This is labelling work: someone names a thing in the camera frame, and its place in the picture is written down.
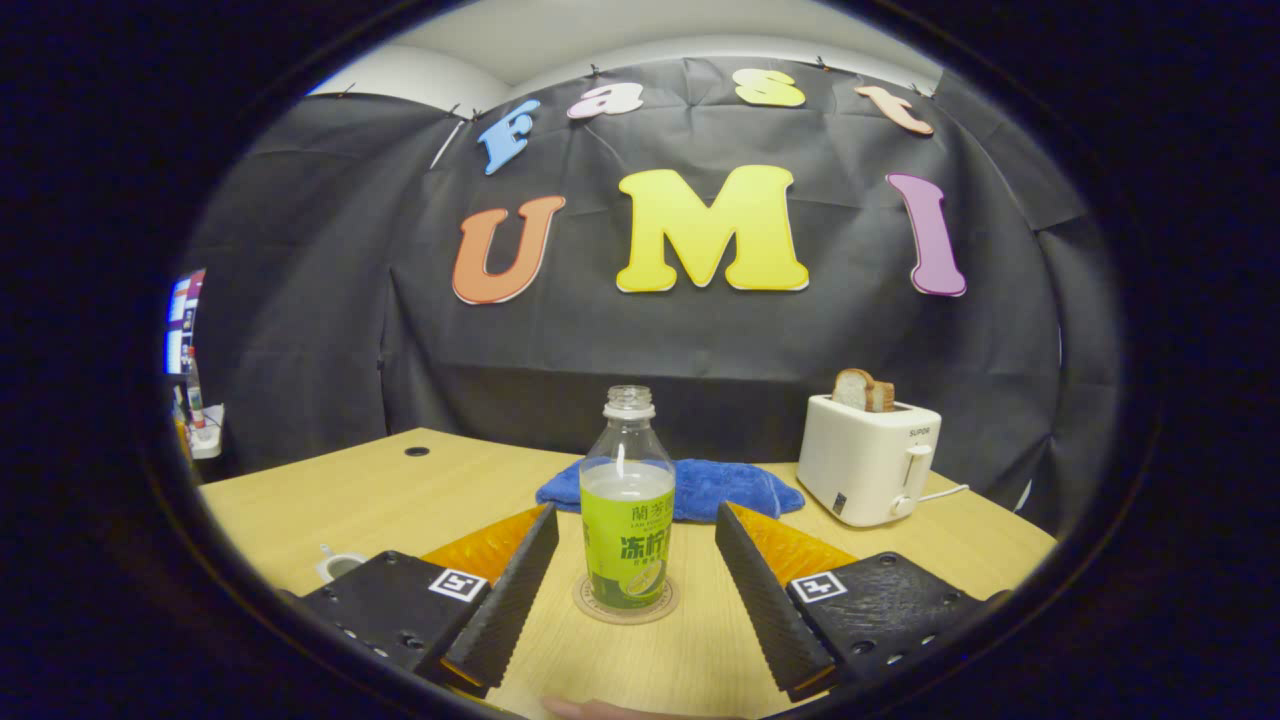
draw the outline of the white toaster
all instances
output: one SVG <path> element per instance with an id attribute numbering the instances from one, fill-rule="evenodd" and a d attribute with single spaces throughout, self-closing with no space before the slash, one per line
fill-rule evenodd
<path id="1" fill-rule="evenodd" d="M 846 525 L 899 520 L 924 492 L 941 428 L 942 415 L 905 402 L 895 402 L 890 413 L 868 413 L 815 395 L 796 478 Z"/>

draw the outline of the white cup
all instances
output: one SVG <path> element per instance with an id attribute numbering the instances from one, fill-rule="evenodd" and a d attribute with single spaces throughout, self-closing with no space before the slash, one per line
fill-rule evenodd
<path id="1" fill-rule="evenodd" d="M 321 544 L 320 550 L 325 553 L 325 559 L 316 564 L 316 574 L 326 583 L 332 583 L 334 579 L 358 568 L 360 564 L 369 561 L 367 557 L 358 552 L 334 553 L 329 550 L 328 544 Z"/>

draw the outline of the blue towel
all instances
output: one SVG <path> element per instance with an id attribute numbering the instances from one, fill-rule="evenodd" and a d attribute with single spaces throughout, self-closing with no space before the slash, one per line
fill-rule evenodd
<path id="1" fill-rule="evenodd" d="M 538 488 L 538 503 L 554 502 L 561 510 L 581 512 L 577 495 L 580 462 L 582 461 L 575 461 Z M 754 465 L 710 460 L 676 461 L 676 520 L 714 523 L 716 510 L 726 500 L 774 519 L 804 507 L 800 491 Z"/>

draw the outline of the bottle on shelf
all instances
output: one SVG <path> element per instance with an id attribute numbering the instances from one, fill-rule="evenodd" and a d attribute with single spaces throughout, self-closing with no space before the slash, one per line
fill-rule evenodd
<path id="1" fill-rule="evenodd" d="M 205 427 L 205 401 L 200 397 L 200 372 L 196 369 L 196 346 L 187 346 L 187 405 L 191 406 L 191 425 Z"/>
<path id="2" fill-rule="evenodd" d="M 182 410 L 182 391 L 177 387 L 173 388 L 173 425 L 178 432 L 178 447 L 182 450 L 182 456 L 187 459 L 189 464 L 191 459 L 191 437 L 187 434 L 187 414 Z"/>

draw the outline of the white wall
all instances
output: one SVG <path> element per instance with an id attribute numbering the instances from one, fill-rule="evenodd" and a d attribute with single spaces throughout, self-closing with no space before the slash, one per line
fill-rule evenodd
<path id="1" fill-rule="evenodd" d="M 308 95 L 342 92 L 390 95 L 470 117 L 471 109 L 488 110 L 506 101 L 511 86 L 489 73 L 430 50 L 383 45 L 324 81 Z"/>
<path id="2" fill-rule="evenodd" d="M 594 63 L 600 69 L 635 65 L 672 58 L 762 56 L 813 63 L 822 55 L 832 68 L 865 73 L 901 86 L 915 85 L 933 92 L 942 69 L 914 61 L 914 69 L 893 61 L 829 45 L 758 35 L 703 35 L 645 42 L 586 55 L 552 70 L 541 72 L 516 87 L 485 70 L 440 53 L 406 45 L 383 45 L 316 86 L 310 95 L 370 92 L 390 95 L 470 117 L 471 109 L 488 110 L 535 90 L 586 76 Z"/>
<path id="3" fill-rule="evenodd" d="M 396 44 L 471 63 L 513 87 L 620 47 L 705 36 L 786 37 L 804 44 L 801 58 L 822 54 L 814 46 L 842 47 L 922 74 L 936 72 L 928 58 L 850 10 L 826 0 L 479 0 L 431 18 Z M 696 47 L 673 53 L 689 51 Z"/>
<path id="4" fill-rule="evenodd" d="M 822 55 L 823 63 L 832 68 L 865 73 L 908 87 L 915 85 L 925 95 L 932 95 L 938 79 L 942 77 L 942 68 L 928 63 L 922 70 L 908 69 L 896 63 L 883 60 L 872 55 L 832 47 L 829 45 L 815 45 L 808 41 L 788 40 L 785 37 L 768 37 L 753 35 L 705 35 L 696 37 L 678 37 L 658 42 L 645 42 L 632 45 L 607 53 L 596 53 L 573 60 L 566 65 L 540 73 L 526 82 L 513 87 L 504 100 L 513 100 L 540 90 L 549 85 L 564 82 L 576 77 L 590 74 L 594 63 L 602 70 L 648 63 L 652 60 L 666 60 L 672 58 L 713 58 L 713 56 L 742 56 L 755 55 L 762 58 L 777 58 L 780 60 L 799 60 L 813 63 Z"/>

